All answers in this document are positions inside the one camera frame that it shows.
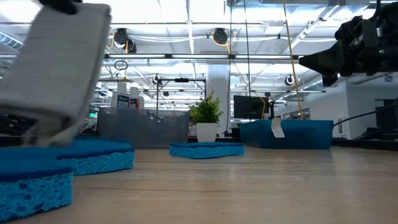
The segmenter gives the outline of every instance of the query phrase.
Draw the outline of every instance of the blue container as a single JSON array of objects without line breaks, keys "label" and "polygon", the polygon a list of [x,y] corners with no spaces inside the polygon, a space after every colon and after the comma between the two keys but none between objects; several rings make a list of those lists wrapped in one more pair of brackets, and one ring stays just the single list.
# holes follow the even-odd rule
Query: blue container
[{"label": "blue container", "polygon": [[272,120],[241,124],[242,143],[263,149],[329,149],[333,121],[283,120],[285,138],[275,138]]}]

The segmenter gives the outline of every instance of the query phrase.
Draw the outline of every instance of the potted plant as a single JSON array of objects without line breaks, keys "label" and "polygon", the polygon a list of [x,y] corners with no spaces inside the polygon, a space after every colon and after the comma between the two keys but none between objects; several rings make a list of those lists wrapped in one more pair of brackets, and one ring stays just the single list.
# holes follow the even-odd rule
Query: potted plant
[{"label": "potted plant", "polygon": [[220,98],[213,99],[214,91],[196,106],[190,106],[190,115],[197,124],[198,142],[215,142],[217,135],[217,123],[223,114],[219,111]]}]

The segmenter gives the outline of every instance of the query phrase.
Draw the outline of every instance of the ceiling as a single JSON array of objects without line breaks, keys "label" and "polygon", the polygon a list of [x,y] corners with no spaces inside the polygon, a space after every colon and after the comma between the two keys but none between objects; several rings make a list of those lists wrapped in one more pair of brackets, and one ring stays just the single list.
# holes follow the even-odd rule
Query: ceiling
[{"label": "ceiling", "polygon": [[[30,23],[40,10],[35,0],[0,0],[0,34],[23,43]],[[280,1],[235,0],[231,4],[225,0],[85,0],[89,3],[109,4],[112,9],[112,24],[109,28],[108,46],[116,28],[128,28],[130,38],[137,45],[138,54],[229,54],[227,47],[216,45],[211,38],[215,28],[224,28],[235,55],[287,55],[289,45],[284,24],[284,8]],[[353,16],[371,17],[374,9],[368,1],[345,0],[345,6],[331,6],[329,0],[287,0],[287,18],[293,54],[307,55],[330,48],[334,43],[334,33],[343,22]],[[109,54],[123,54],[121,49],[106,49]],[[0,44],[0,54],[17,54],[18,50]],[[0,60],[0,73],[6,73],[11,60]],[[110,78],[118,71],[113,68],[115,60],[106,60],[101,70],[101,78]],[[198,78],[205,79],[208,64],[225,64],[231,68],[233,83],[231,89],[246,90],[244,78],[250,68],[252,88],[263,90],[288,90],[284,78],[292,74],[290,60],[253,60],[248,67],[246,60],[172,60],[172,59],[134,59],[128,60],[129,68],[119,74],[128,77],[133,83],[150,89],[152,77]],[[307,89],[320,89],[318,73],[298,64],[295,71],[299,85]],[[98,86],[116,89],[116,82],[102,82]],[[172,83],[164,89],[198,88],[194,83]],[[150,96],[141,93],[151,102]],[[194,99],[199,93],[170,93],[167,98]]]}]

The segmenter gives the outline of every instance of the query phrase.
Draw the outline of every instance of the sponge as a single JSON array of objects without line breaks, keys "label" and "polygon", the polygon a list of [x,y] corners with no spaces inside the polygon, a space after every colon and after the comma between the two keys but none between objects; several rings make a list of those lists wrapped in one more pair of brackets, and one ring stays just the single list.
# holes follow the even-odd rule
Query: sponge
[{"label": "sponge", "polygon": [[128,142],[77,139],[57,151],[57,160],[72,166],[75,175],[111,172],[133,167],[134,148]]},{"label": "sponge", "polygon": [[72,202],[72,168],[38,148],[0,149],[0,222]]},{"label": "sponge", "polygon": [[170,144],[170,155],[191,159],[208,159],[243,154],[244,147],[241,143],[198,142]]}]

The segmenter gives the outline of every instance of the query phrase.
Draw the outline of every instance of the bottle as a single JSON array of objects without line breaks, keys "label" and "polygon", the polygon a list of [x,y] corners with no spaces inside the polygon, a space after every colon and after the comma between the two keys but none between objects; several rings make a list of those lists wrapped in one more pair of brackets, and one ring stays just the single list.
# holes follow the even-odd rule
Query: bottle
[{"label": "bottle", "polygon": [[144,97],[139,96],[137,87],[130,87],[130,103],[129,107],[134,109],[144,109]]},{"label": "bottle", "polygon": [[112,93],[111,106],[113,108],[129,108],[130,95],[127,93],[127,84],[118,82],[118,90]]}]

